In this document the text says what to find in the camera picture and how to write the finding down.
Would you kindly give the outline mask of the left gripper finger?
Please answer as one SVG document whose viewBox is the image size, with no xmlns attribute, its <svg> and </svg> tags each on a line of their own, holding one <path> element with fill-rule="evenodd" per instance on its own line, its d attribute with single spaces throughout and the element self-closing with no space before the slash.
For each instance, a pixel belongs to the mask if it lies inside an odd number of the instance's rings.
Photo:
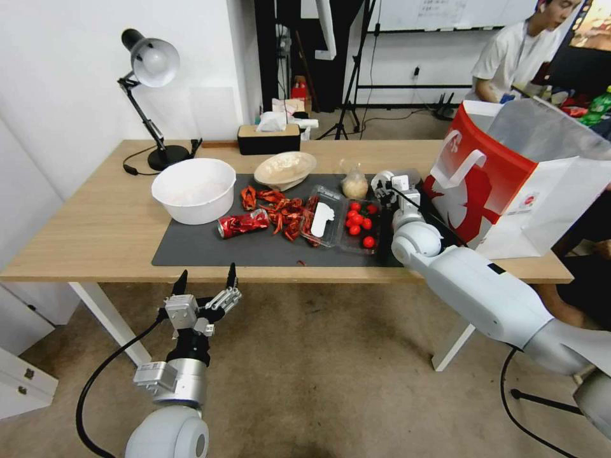
<svg viewBox="0 0 611 458">
<path fill-rule="evenodd" d="M 232 308 L 234 308 L 242 298 L 238 286 L 238 278 L 235 263 L 231 263 L 226 288 L 216 296 L 205 301 L 200 307 L 200 318 L 208 321 L 221 320 Z"/>
<path fill-rule="evenodd" d="M 172 287 L 171 294 L 165 298 L 165 301 L 168 301 L 170 298 L 174 296 L 181 296 L 185 294 L 186 286 L 188 283 L 188 270 L 184 270 L 178 280 L 174 283 Z"/>
</svg>

